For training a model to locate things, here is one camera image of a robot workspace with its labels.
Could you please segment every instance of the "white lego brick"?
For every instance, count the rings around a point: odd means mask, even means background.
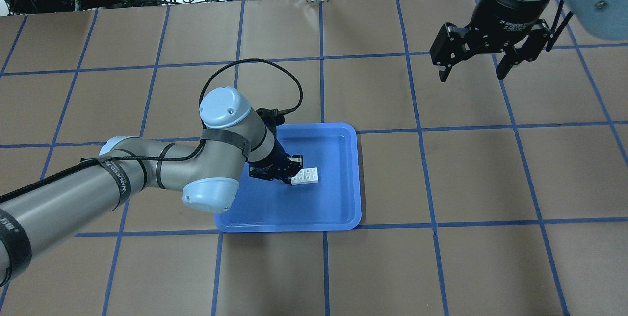
[[[318,182],[318,168],[301,169],[294,177],[291,178],[292,185],[297,184],[315,184]]]

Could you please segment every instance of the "blue tray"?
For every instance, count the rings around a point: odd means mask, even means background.
[[[226,233],[353,229],[362,218],[357,136],[344,123],[284,124],[277,138],[304,168],[318,168],[317,184],[291,186],[249,177],[245,166],[231,209],[214,221]]]

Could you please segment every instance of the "blue tape line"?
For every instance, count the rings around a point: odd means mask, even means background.
[[[148,68],[155,68],[155,65],[143,65],[143,66],[119,66],[119,67],[101,67],[101,68],[83,68],[79,72],[103,72],[103,71],[124,71],[124,70],[146,70]]]
[[[104,146],[106,142],[84,142],[84,143],[55,143],[56,147],[80,147],[80,146]]]
[[[212,62],[191,62],[191,63],[166,63],[157,66],[158,68],[175,68],[175,67],[195,67],[195,66],[222,66],[228,65],[231,61],[212,61]]]
[[[327,231],[323,231],[323,282],[325,289],[325,316],[330,316],[329,302],[329,245],[327,243]]]
[[[495,67],[497,67],[497,58],[495,57],[495,55],[492,55],[492,57],[493,57],[493,64],[495,65]],[[548,238],[547,231],[545,230],[545,224],[543,224],[543,215],[541,214],[539,201],[538,201],[538,198],[536,197],[536,189],[534,189],[534,183],[532,182],[532,175],[530,173],[529,166],[527,165],[527,159],[525,158],[525,152],[523,150],[523,144],[521,142],[518,125],[517,125],[517,122],[515,121],[514,113],[512,112],[511,103],[508,98],[508,93],[506,92],[504,81],[500,80],[499,85],[500,85],[500,88],[502,89],[502,95],[504,95],[504,101],[506,104],[506,108],[508,110],[508,115],[512,123],[512,130],[514,132],[515,140],[517,142],[517,147],[519,149],[519,153],[521,156],[521,162],[523,163],[525,178],[527,179],[527,185],[530,189],[532,203],[534,204],[534,210],[536,211],[536,218],[541,228],[541,236],[543,237],[543,244],[545,245],[545,252],[547,253],[547,256],[548,256],[548,262],[550,266],[549,268],[551,269],[552,277],[554,278],[554,284],[556,285],[556,292],[558,294],[558,300],[563,310],[563,314],[565,316],[568,316],[569,310],[567,309],[567,302],[565,302],[565,296],[563,294],[563,287],[561,286],[560,279],[558,278],[558,271],[556,269],[556,263],[554,262],[554,255],[551,251],[550,240]]]
[[[403,37],[403,47],[404,54],[406,56],[406,66],[408,67],[408,79],[410,81],[410,93],[412,97],[412,104],[415,111],[415,120],[417,121],[417,128],[419,129],[419,150],[421,151],[421,163],[423,168],[423,175],[425,179],[425,188],[428,195],[428,206],[430,207],[430,222],[433,231],[433,240],[434,240],[434,252],[436,255],[436,264],[437,264],[437,272],[438,272],[438,283],[440,285],[440,296],[443,303],[443,312],[445,316],[449,316],[449,306],[447,303],[447,293],[445,289],[445,276],[443,273],[443,263],[440,256],[440,243],[438,242],[438,225],[436,220],[436,213],[434,210],[434,202],[432,199],[431,192],[431,184],[430,184],[430,174],[428,171],[428,164],[425,158],[425,146],[423,141],[423,135],[421,130],[421,118],[419,117],[419,110],[417,106],[417,97],[415,95],[415,81],[412,75],[412,64],[410,62],[410,52],[408,50],[408,37],[406,35],[406,27],[403,22],[403,13],[401,12],[401,3],[399,0],[395,0],[397,4],[397,13],[399,14],[399,23],[401,25],[401,35]]]
[[[4,299],[6,298],[6,292],[9,291],[9,286],[11,282],[6,283],[4,288],[2,288],[2,296],[0,296],[0,311],[2,311],[2,307],[4,306]]]
[[[33,144],[0,144],[0,148],[45,148],[49,147],[48,143],[33,143]]]
[[[431,223],[404,223],[404,224],[361,224],[354,229],[357,230],[372,230],[372,229],[419,229],[419,228],[431,228]]]
[[[478,222],[439,222],[442,227],[500,227],[500,226],[534,226],[543,224],[592,224],[592,223],[617,223],[628,222],[628,217],[599,217],[599,218],[556,218],[543,219],[539,222],[534,220],[489,220]],[[376,229],[431,229],[431,223],[402,223],[402,224],[362,224],[354,230],[376,230]],[[125,231],[123,236],[176,236],[176,235],[215,235],[221,233],[218,229],[198,229],[198,230],[168,230],[168,231]],[[85,232],[78,233],[74,237],[112,237],[118,236],[115,231]]]
[[[166,37],[166,28],[168,27],[168,17],[170,17],[170,6],[166,7],[166,16],[163,19],[163,27],[161,28],[161,36],[159,37],[159,47],[157,48],[157,56],[155,56],[155,64],[152,66],[153,74],[151,75],[151,85],[148,86],[148,95],[146,96],[146,105],[144,105],[144,115],[142,117],[142,126],[139,129],[139,136],[144,135],[146,129],[146,120],[148,119],[148,110],[151,106],[153,98],[153,88],[155,87],[155,79],[157,78],[157,66],[161,57],[161,48],[163,48],[163,40]]]
[[[325,56],[325,59],[348,59],[348,58],[375,58],[375,57],[395,57],[405,56],[405,53],[371,53],[371,54],[346,54],[340,56]]]
[[[109,278],[107,279],[107,289],[105,290],[105,300],[103,302],[103,313],[102,316],[107,315],[107,309],[109,307],[109,296],[111,295],[111,287],[114,283],[114,275],[116,274],[116,265],[117,265],[117,257],[120,252],[120,245],[122,242],[123,231],[124,231],[124,223],[126,222],[126,213],[129,210],[129,202],[126,201],[124,204],[124,209],[122,211],[122,218],[120,219],[120,227],[118,229],[117,239],[116,239],[116,248],[114,249],[114,256],[111,260],[111,269],[109,270]]]
[[[26,76],[26,75],[52,75],[56,73],[74,73],[76,70],[49,70],[49,71],[27,71],[27,72],[7,72],[5,76]]]
[[[212,235],[219,234],[218,229],[164,230],[164,231],[125,231],[123,236],[172,236],[172,235]]]
[[[46,171],[48,170],[48,165],[50,164],[50,158],[52,158],[52,151],[54,150],[54,146],[56,144],[56,139],[59,137],[59,132],[61,131],[61,124],[63,124],[63,118],[65,117],[65,112],[68,109],[68,105],[70,103],[70,98],[72,97],[72,91],[74,90],[74,85],[77,82],[77,78],[79,77],[80,66],[83,63],[83,59],[85,58],[85,52],[87,51],[87,45],[89,44],[89,40],[92,37],[92,32],[94,31],[94,25],[96,25],[96,18],[98,17],[98,10],[94,11],[94,17],[92,18],[92,25],[89,27],[89,32],[87,33],[87,37],[85,39],[85,43],[83,44],[83,50],[81,50],[80,57],[78,59],[78,65],[76,70],[74,71],[74,77],[72,77],[72,83],[70,83],[70,88],[68,90],[68,95],[65,97],[65,102],[63,103],[63,109],[61,110],[61,115],[59,116],[59,121],[56,124],[56,130],[54,130],[54,136],[52,137],[52,143],[50,143],[50,150],[48,150],[48,155],[46,157],[46,161],[43,165],[43,169],[41,170],[40,180],[43,180],[46,175]]]
[[[449,126],[449,127],[433,127],[422,128],[423,132],[431,131],[473,131],[473,130],[501,130],[504,128],[512,128],[512,125],[480,125],[480,126]]]
[[[358,134],[371,134],[371,133],[404,133],[404,132],[418,132],[416,128],[395,128],[390,130],[359,130],[355,131]]]
[[[616,125],[626,125],[628,121],[613,121]],[[556,127],[587,127],[587,126],[606,126],[608,122],[595,121],[595,122],[568,122],[565,124],[518,124],[517,128],[556,128]],[[487,126],[446,126],[436,128],[422,128],[422,132],[433,131],[474,131],[474,130],[500,130],[511,129],[512,125],[487,125]],[[404,132],[418,132],[416,128],[394,128],[384,130],[358,130],[355,131],[358,134],[371,134],[371,133],[404,133]],[[193,142],[198,141],[199,137],[180,137],[180,138],[153,138],[155,141],[160,142]],[[74,146],[103,146],[106,141],[102,142],[83,142],[72,143],[62,142],[55,143],[56,147],[74,147]],[[23,144],[0,144],[0,148],[38,148],[49,147],[48,143],[23,143]]]
[[[592,122],[566,122],[564,124],[517,124],[518,128],[552,128],[552,127],[583,127],[583,126],[606,126],[604,121]]]
[[[325,34],[323,26],[323,3],[318,4],[318,40],[319,40],[319,66],[320,77],[320,121],[325,122]]]
[[[298,61],[314,61],[316,59],[320,59],[320,57],[295,57],[295,58],[272,58],[269,59],[271,62],[298,62]]]
[[[244,1],[240,6],[240,25],[237,30],[237,49],[235,51],[235,60],[240,61],[240,50],[242,50],[242,28],[244,27]],[[234,88],[237,89],[237,79],[240,75],[240,65],[235,66]]]
[[[85,232],[85,233],[78,233],[76,235],[74,235],[74,237],[112,237],[112,236],[118,236],[118,233],[115,231],[107,231],[107,232]]]
[[[0,77],[4,75],[4,71],[6,71],[6,66],[9,65],[9,60],[11,59],[11,56],[13,56],[13,51],[15,50],[15,46],[18,44],[18,39],[20,39],[20,35],[22,35],[22,30],[24,29],[27,18],[28,16],[24,16],[24,19],[22,19],[22,24],[20,24],[18,34],[15,35],[15,39],[13,39],[13,44],[11,44],[11,49],[9,49],[9,53],[6,55],[4,65],[2,65],[2,70],[0,70]]]
[[[591,71],[589,70],[587,66],[587,61],[585,61],[585,58],[582,55],[582,51],[580,50],[580,45],[578,44],[578,41],[576,40],[576,37],[570,25],[567,25],[567,32],[569,32],[569,36],[572,38],[572,42],[574,43],[576,53],[578,54],[578,58],[580,59],[580,62],[582,63],[582,67],[584,68],[585,73],[587,73],[587,77],[589,79],[589,83],[591,83],[591,87],[593,88],[595,97],[597,97],[597,101],[600,103],[604,116],[606,117],[606,121],[608,125],[610,126],[611,132],[613,132],[613,137],[615,137],[615,142],[617,142],[617,148],[619,148],[619,152],[624,158],[624,164],[626,164],[626,167],[628,168],[628,155],[626,155],[626,149],[624,148],[624,145],[622,144],[622,140],[619,137],[619,133],[617,133],[617,129],[615,128],[613,119],[610,117],[610,113],[608,112],[608,108],[606,108],[606,104],[604,104],[602,94],[597,88],[597,85],[595,84],[593,75],[591,74]]]
[[[410,52],[410,56],[417,56],[417,55],[423,55],[423,54],[430,54],[430,52]]]
[[[216,316],[218,307],[218,284],[220,283],[220,263],[222,262],[222,239],[224,233],[218,235],[218,247],[216,249],[216,270],[213,277],[213,299],[211,300],[211,316]]]
[[[447,222],[438,223],[438,227],[500,227],[500,226],[534,226],[538,220],[503,220],[492,222]]]

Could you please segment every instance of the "black strap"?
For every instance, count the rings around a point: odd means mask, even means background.
[[[120,148],[116,148],[117,151],[121,151],[124,152],[132,157],[136,157],[137,155],[135,155],[135,153],[133,153],[132,151],[128,151],[128,150],[121,150]],[[144,173],[144,185],[142,186],[142,189],[146,188],[146,184],[148,184],[148,173],[146,173],[146,166],[144,166],[144,161],[142,160],[138,160],[137,161],[139,163],[139,166],[142,168],[142,172]]]
[[[27,269],[33,258],[33,250],[28,235],[22,225],[9,213],[0,209],[0,240],[9,254],[9,268],[0,287]]]
[[[172,148],[172,146],[174,146],[174,145],[175,145],[174,143],[170,143],[170,144],[168,144],[167,146],[165,146],[165,147],[163,148],[163,150],[161,151],[161,154],[159,155],[159,157],[160,157],[160,158],[165,157],[165,156],[166,156],[166,153],[168,152],[168,150],[169,150],[170,148]],[[166,189],[166,188],[163,186],[163,182],[161,182],[161,166],[162,166],[162,164],[163,164],[163,161],[158,161],[158,162],[157,162],[157,170],[155,170],[155,174],[156,174],[156,176],[157,176],[157,184],[159,185],[159,188]]]
[[[88,158],[88,159],[96,159],[98,163],[103,167],[103,169],[107,170],[107,173],[111,175],[112,178],[116,181],[118,186],[118,191],[120,192],[120,197],[118,198],[117,205],[111,210],[114,211],[120,204],[128,201],[131,196],[131,182],[129,177],[124,172],[124,169],[118,164],[111,155],[101,155],[100,157]]]
[[[251,153],[251,142],[238,133],[228,130],[206,128],[201,133],[200,139],[206,139],[208,141],[224,142],[242,150],[244,155],[249,160],[249,154]]]

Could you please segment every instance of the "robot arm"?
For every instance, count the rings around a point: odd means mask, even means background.
[[[549,51],[570,12],[558,29],[539,19],[550,0],[480,0],[465,27],[444,23],[430,48],[432,63],[446,81],[451,68],[476,54],[505,55],[496,69],[504,79],[513,66],[532,62],[543,48]],[[605,39],[628,37],[626,0],[565,0],[581,23],[592,34]],[[521,47],[516,44],[525,39]]]
[[[292,110],[256,112],[237,90],[217,88],[200,102],[204,130],[196,148],[114,137],[98,157],[0,197],[0,286],[148,186],[182,191],[187,206],[223,213],[236,197],[245,162],[251,177],[289,184],[303,159],[285,152],[275,127]]]

